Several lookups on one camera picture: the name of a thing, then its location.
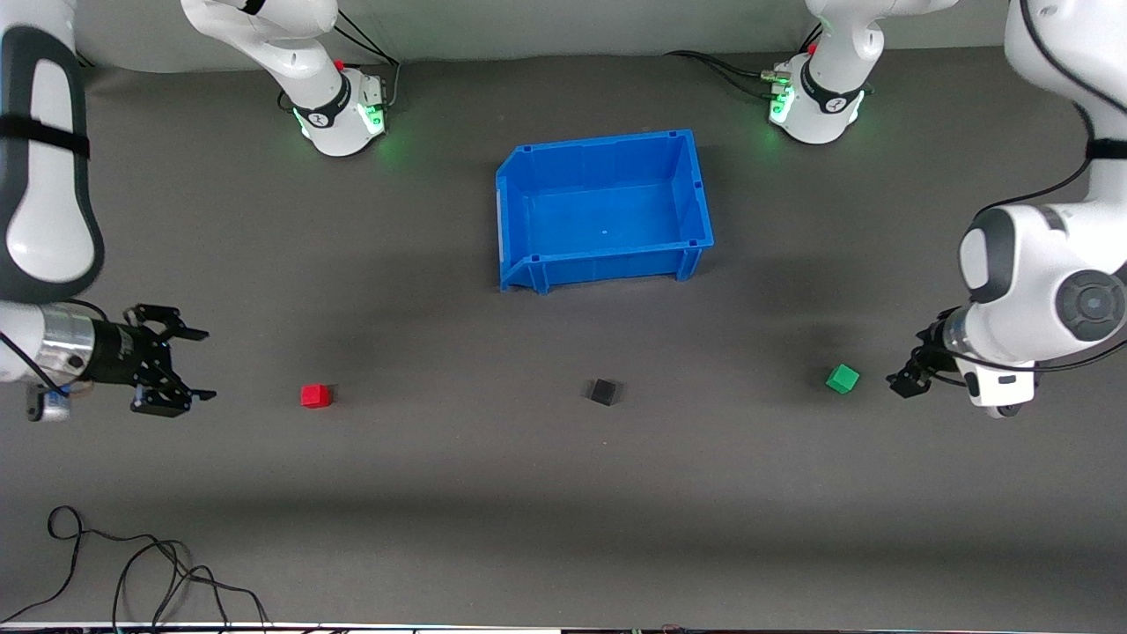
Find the gray table surface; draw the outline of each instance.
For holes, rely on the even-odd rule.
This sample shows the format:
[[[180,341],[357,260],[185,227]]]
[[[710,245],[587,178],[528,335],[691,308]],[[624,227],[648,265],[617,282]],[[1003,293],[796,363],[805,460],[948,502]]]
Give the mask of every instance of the gray table surface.
[[[213,334],[178,368],[220,398],[168,421],[105,387],[37,426],[2,386],[2,611],[63,578],[68,503],[186,541],[279,620],[1124,631],[1124,361],[1006,421],[882,382],[964,298],[975,209],[1071,172],[1081,123],[996,48],[891,52],[872,80],[816,148],[689,60],[419,63],[389,135],[328,159],[265,73],[91,75],[87,297],[180,306]],[[515,145],[677,127],[717,235],[693,279],[497,291]],[[838,363],[849,396],[820,385]],[[583,398],[596,377],[619,405]],[[308,383],[338,403],[302,410]],[[27,617],[108,618],[132,550],[89,543]],[[127,614],[165,580],[143,561]]]

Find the cable connector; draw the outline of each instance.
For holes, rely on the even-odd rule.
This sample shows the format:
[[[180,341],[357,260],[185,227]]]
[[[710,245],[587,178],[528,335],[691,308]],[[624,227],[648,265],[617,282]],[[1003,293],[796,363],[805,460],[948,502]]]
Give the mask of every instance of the cable connector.
[[[784,70],[762,70],[760,71],[760,80],[767,83],[790,86],[790,73]]]

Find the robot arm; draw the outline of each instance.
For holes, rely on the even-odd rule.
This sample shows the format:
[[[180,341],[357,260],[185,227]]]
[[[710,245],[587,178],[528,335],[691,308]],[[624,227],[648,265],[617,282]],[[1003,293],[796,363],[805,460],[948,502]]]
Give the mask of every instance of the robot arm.
[[[940,314],[899,375],[902,396],[958,372],[971,402],[1012,416],[1033,399],[1036,364],[1106,342],[1124,321],[1127,261],[1127,5],[1014,0],[1010,63],[1074,101],[1090,122],[1089,195],[1082,202],[1003,205],[975,217],[959,247],[968,304]]]
[[[823,25],[817,53],[800,51],[775,64],[775,72],[797,77],[780,93],[769,120],[804,143],[828,143],[857,118],[862,87],[885,51],[877,20],[917,16],[955,6],[958,0],[806,0]]]
[[[32,420],[65,419],[78,383],[134,386],[134,412],[175,417],[215,393],[184,385],[168,341],[207,333],[175,307],[137,305],[113,324],[56,303],[86,289],[104,259],[73,20],[74,0],[0,2],[0,383],[28,383]]]
[[[241,51],[294,104],[302,133],[322,153],[356,153],[384,131],[383,84],[338,69],[317,39],[332,30],[336,0],[180,0],[196,30]]]

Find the white wall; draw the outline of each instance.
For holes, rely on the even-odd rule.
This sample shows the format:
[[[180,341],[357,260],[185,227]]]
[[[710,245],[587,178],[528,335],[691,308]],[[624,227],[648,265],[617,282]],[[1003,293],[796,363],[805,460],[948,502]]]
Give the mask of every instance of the white wall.
[[[339,0],[388,53],[403,60],[790,50],[814,19],[801,0]],[[1006,0],[882,23],[897,48],[1002,42]],[[197,34],[179,0],[80,0],[79,48],[96,63],[177,72],[254,68]],[[346,61],[372,56],[336,34],[321,38]]]

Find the blue plastic bin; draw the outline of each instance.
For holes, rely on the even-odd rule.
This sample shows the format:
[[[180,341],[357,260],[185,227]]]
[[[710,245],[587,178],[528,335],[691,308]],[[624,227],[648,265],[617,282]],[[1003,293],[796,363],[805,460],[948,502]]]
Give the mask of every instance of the blue plastic bin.
[[[689,130],[516,148],[497,170],[500,288],[674,274],[712,245]]]

